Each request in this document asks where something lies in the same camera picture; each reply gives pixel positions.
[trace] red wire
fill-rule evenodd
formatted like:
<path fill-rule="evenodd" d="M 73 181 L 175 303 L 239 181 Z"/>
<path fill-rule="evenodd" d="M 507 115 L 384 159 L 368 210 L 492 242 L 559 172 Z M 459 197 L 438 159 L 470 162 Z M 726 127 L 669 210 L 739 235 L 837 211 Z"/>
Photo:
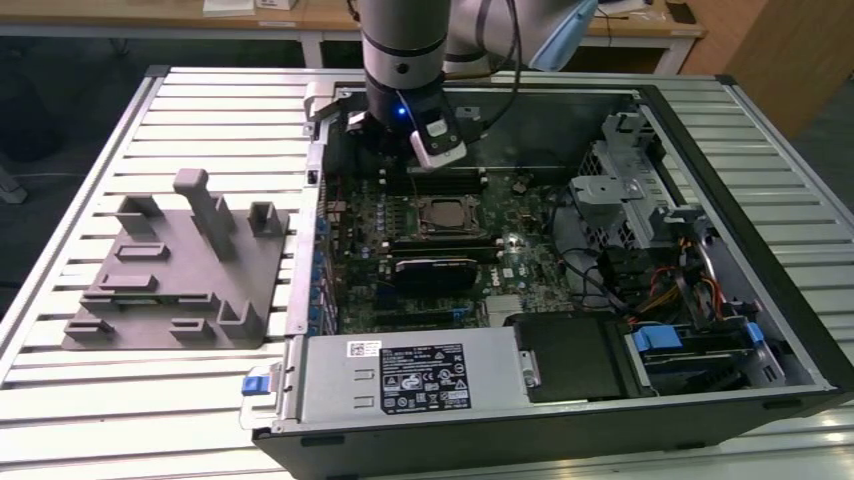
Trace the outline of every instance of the red wire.
<path fill-rule="evenodd" d="M 653 272 L 653 278 L 650 279 L 650 296 L 655 293 L 655 281 L 658 280 L 658 276 L 669 270 L 674 270 L 677 267 L 661 267 L 655 269 Z"/>

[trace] table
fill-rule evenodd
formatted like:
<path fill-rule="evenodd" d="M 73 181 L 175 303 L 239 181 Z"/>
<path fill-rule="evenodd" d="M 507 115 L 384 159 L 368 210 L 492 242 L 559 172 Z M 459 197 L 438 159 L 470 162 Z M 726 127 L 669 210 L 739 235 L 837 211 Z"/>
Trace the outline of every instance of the table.
<path fill-rule="evenodd" d="M 362 78 L 343 70 L 152 69 L 0 323 L 0 470 L 12 470 L 4 480 L 290 478 L 252 446 L 238 410 L 243 375 L 283 353 L 294 235 L 272 301 L 278 311 L 258 350 L 64 352 L 59 345 L 119 232 L 104 215 L 129 193 L 153 193 L 161 207 L 187 209 L 167 193 L 179 168 L 207 168 L 210 188 L 232 208 L 275 202 L 299 229 L 300 191 L 284 185 L 304 174 L 310 151 L 303 97 L 312 83 Z M 491 81 L 507 83 L 511 76 Z M 854 217 L 741 89 L 709 76 L 530 73 L 524 81 L 659 87 L 854 357 Z M 666 166 L 675 169 L 670 161 Z M 674 181 L 690 201 L 675 172 Z M 256 412 L 271 409 L 262 403 Z M 851 478 L 853 446 L 854 415 L 838 408 L 711 448 L 482 469 L 456 478 Z"/>
<path fill-rule="evenodd" d="M 204 18 L 201 4 L 203 0 L 3 0 L 0 35 L 296 40 L 308 68 L 323 67 L 323 41 L 360 39 L 344 0 L 300 0 L 294 10 L 258 9 L 255 16 L 228 18 Z M 663 0 L 653 10 L 666 11 Z M 701 25 L 675 23 L 669 16 L 667 21 L 598 18 L 582 45 L 663 49 L 655 73 L 677 74 L 705 33 Z"/>

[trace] white table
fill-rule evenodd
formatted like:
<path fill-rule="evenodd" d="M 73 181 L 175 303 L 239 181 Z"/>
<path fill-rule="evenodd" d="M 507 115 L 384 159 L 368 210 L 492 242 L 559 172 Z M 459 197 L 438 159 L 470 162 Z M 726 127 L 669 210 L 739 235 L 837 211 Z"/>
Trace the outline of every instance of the white table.
<path fill-rule="evenodd" d="M 711 77 L 524 78 L 658 85 L 822 321 L 854 354 L 851 214 L 739 89 Z M 196 68 L 145 78 L 0 323 L 0 470 L 12 470 L 0 475 L 3 480 L 290 478 L 252 446 L 238 409 L 244 373 L 282 356 L 292 240 L 272 301 L 279 311 L 260 349 L 64 352 L 59 345 L 80 292 L 119 232 L 117 221 L 103 214 L 115 211 L 123 195 L 155 193 L 161 207 L 187 208 L 167 193 L 171 174 L 204 167 L 211 190 L 227 192 L 232 208 L 274 201 L 298 216 L 299 189 L 283 190 L 282 185 L 303 174 L 306 165 L 307 85 L 360 79 L 356 71 Z M 685 179 L 677 175 L 675 182 L 690 200 Z M 773 423 L 705 449 L 418 478 L 851 478 L 849 410 Z"/>

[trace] cpu socket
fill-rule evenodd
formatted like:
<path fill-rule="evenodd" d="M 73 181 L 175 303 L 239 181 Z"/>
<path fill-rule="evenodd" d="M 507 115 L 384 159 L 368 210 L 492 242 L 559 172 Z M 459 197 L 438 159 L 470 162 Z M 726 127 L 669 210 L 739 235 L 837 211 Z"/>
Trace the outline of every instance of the cpu socket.
<path fill-rule="evenodd" d="M 419 232 L 423 238 L 480 237 L 478 200 L 462 197 L 423 197 L 418 202 Z"/>

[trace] barcode sticker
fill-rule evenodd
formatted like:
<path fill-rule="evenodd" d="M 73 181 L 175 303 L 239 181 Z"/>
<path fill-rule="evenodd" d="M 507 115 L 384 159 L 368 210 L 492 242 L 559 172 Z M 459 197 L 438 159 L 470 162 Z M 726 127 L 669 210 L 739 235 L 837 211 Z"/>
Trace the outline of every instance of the barcode sticker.
<path fill-rule="evenodd" d="M 383 348 L 383 342 L 379 340 L 347 342 L 347 356 L 379 357 L 380 348 Z"/>

